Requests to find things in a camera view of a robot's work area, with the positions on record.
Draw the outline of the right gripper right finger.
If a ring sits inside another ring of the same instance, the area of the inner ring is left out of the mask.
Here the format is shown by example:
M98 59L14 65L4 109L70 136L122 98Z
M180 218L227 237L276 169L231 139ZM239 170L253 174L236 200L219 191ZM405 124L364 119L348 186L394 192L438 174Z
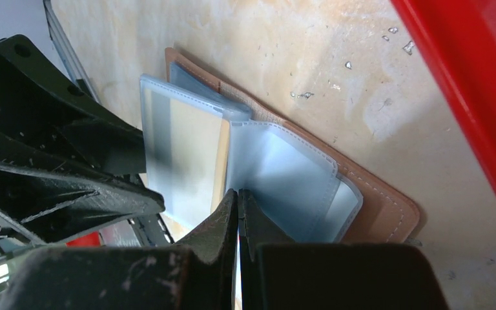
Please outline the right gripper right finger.
M410 245L299 243L238 194L244 309L447 309L426 257Z

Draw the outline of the red plastic bin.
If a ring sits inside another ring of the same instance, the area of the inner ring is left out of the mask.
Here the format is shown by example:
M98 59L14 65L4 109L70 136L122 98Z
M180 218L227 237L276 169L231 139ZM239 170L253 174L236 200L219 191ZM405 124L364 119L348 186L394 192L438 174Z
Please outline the red plastic bin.
M496 1L394 1L496 194Z

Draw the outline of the pink leather card holder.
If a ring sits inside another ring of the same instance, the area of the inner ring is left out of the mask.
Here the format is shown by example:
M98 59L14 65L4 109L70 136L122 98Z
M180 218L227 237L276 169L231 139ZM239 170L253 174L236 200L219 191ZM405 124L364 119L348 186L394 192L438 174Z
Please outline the pink leather card holder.
M361 210L343 238L344 242L402 243L419 224L419 207L412 199L298 126L281 112L260 103L236 85L212 75L172 47L165 49L165 63L167 81L172 78L171 65L175 63L213 91L247 104L252 108L255 120L283 125L336 160L338 172L358 187L364 199Z

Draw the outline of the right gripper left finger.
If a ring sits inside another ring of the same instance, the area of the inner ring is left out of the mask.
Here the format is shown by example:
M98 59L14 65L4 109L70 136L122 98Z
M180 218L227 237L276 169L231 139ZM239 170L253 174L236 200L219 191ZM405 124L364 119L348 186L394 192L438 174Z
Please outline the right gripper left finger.
M166 247L44 247L0 309L233 309L238 194Z

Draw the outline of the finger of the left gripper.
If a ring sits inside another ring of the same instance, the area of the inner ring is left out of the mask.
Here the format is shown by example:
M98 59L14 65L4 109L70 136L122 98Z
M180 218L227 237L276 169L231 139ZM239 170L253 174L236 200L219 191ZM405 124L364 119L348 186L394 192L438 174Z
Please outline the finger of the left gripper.
M107 174L146 171L142 132L69 80L24 35L0 39L0 133Z
M0 225L34 243L67 242L164 208L163 196L141 185L0 133Z

